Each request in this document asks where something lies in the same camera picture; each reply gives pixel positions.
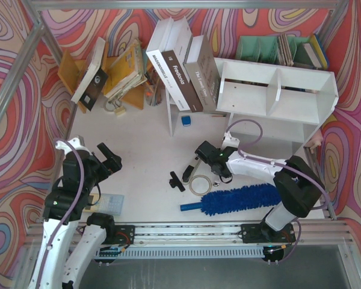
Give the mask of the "small white side shelf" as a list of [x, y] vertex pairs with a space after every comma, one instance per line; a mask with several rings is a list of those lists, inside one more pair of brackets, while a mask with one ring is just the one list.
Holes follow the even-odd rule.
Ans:
[[172, 97], [167, 89], [165, 90], [165, 100], [167, 106], [169, 134], [170, 137], [173, 137], [177, 124], [180, 123], [180, 125], [182, 125], [181, 117], [191, 116], [192, 113], [190, 111], [180, 111], [172, 100]]

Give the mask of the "clear cup of pencils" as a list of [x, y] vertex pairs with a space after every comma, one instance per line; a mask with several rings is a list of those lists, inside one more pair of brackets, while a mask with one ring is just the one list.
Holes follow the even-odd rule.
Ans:
[[146, 82], [144, 83], [144, 98], [150, 106], [157, 106], [162, 102], [163, 83], [155, 69], [146, 72]]

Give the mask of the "green desk organizer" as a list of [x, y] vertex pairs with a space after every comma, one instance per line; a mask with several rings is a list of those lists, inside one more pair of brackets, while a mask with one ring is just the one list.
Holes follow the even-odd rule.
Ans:
[[[312, 63], [308, 56], [306, 56], [307, 60], [303, 60], [304, 54], [300, 47], [304, 43], [309, 43], [308, 37], [287, 36], [287, 39], [292, 56], [291, 66], [305, 69], [322, 69], [317, 54], [315, 54], [315, 63]], [[236, 49], [235, 59], [256, 63], [285, 64], [279, 52], [278, 36], [241, 36]]]

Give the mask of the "blue pencil sharpener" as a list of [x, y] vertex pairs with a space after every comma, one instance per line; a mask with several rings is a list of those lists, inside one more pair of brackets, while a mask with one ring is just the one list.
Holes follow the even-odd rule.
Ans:
[[190, 116], [182, 116], [181, 122], [184, 127], [188, 127], [191, 125], [191, 117]]

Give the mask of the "stack of yellow books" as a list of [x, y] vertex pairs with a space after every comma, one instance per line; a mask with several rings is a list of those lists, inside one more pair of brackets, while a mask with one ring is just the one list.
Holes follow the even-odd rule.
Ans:
[[120, 99], [130, 89], [147, 80], [144, 70], [141, 43], [138, 39], [134, 39], [108, 68], [104, 96], [109, 101]]

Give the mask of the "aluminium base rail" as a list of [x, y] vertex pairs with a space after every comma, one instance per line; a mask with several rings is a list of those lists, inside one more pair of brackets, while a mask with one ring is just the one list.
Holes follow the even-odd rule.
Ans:
[[64, 258], [80, 241], [87, 252], [92, 245], [108, 251], [93, 251], [102, 260], [154, 258], [262, 258], [272, 249], [297, 245], [348, 245], [353, 243], [349, 227], [340, 221], [308, 220], [290, 224], [272, 241], [256, 235], [251, 223], [116, 223], [114, 234], [106, 240], [103, 229], [84, 233], [79, 223], [72, 233], [58, 233], [50, 245], [49, 257]]

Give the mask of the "grey black stapler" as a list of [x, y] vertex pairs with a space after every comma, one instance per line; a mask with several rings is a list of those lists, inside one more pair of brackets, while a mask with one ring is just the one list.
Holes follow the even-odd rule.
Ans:
[[200, 163], [201, 163], [201, 159], [197, 155], [195, 155], [182, 174], [183, 184], [188, 184], [190, 182], [191, 178], [194, 176]]

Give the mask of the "blue yellow book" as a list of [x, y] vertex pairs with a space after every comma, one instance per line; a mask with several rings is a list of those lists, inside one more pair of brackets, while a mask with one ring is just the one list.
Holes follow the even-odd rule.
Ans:
[[308, 43], [312, 45], [313, 50], [316, 52], [322, 68], [324, 70], [328, 70], [330, 66], [329, 58], [326, 54], [325, 49], [323, 48], [322, 43], [319, 40], [319, 37], [316, 34], [311, 34], [310, 37], [307, 38], [307, 40]]

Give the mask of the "white wooden bookshelf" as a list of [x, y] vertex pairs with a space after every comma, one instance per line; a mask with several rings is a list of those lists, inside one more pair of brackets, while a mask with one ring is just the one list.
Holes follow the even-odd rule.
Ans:
[[339, 95], [333, 72], [223, 58], [217, 109], [242, 141], [261, 139], [248, 152], [270, 158], [296, 154], [329, 118]]

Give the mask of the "grey Lonely Ones book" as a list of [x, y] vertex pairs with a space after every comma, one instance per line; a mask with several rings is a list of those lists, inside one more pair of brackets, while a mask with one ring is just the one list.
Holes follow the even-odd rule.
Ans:
[[193, 37], [185, 68], [203, 111], [216, 111], [221, 78], [207, 35]]

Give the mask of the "black binder clip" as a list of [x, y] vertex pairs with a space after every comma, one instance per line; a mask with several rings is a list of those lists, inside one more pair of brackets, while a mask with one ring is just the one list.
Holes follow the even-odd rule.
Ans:
[[176, 173], [174, 171], [171, 171], [170, 176], [171, 176], [171, 178], [169, 180], [170, 187], [178, 188], [180, 192], [184, 192], [185, 187], [184, 187], [183, 183], [177, 177]]

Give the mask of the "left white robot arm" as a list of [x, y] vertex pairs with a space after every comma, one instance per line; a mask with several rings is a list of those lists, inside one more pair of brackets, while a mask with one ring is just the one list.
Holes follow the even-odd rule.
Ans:
[[106, 144], [97, 147], [105, 161], [91, 153], [81, 137], [55, 139], [55, 148], [64, 153], [63, 174], [45, 199], [42, 243], [29, 288], [78, 288], [99, 246], [113, 239], [113, 216], [93, 213], [69, 252], [82, 212], [91, 204], [92, 189], [122, 168], [122, 159]]

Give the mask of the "blue microfiber duster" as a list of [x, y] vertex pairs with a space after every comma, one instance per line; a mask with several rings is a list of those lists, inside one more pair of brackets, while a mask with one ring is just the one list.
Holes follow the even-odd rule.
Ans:
[[225, 191], [213, 191], [202, 196], [200, 202], [180, 205], [181, 211], [199, 210], [207, 216], [235, 213], [278, 205], [281, 197], [270, 184], [244, 186]]

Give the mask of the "white Mademoiselle book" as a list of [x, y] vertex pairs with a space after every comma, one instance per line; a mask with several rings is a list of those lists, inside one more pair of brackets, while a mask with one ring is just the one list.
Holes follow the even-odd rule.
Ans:
[[167, 45], [168, 38], [170, 37], [173, 23], [174, 20], [172, 18], [158, 21], [147, 46], [146, 55], [164, 83], [165, 88], [172, 96], [178, 109], [185, 111], [189, 109], [189, 106], [164, 57], [165, 47]]

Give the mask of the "brown Fredonia book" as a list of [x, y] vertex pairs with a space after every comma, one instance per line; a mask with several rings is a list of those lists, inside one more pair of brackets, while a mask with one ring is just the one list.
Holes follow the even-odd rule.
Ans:
[[185, 68], [192, 37], [193, 34], [185, 17], [174, 21], [165, 47], [164, 57], [189, 106], [188, 110], [195, 113], [202, 112], [203, 107]]

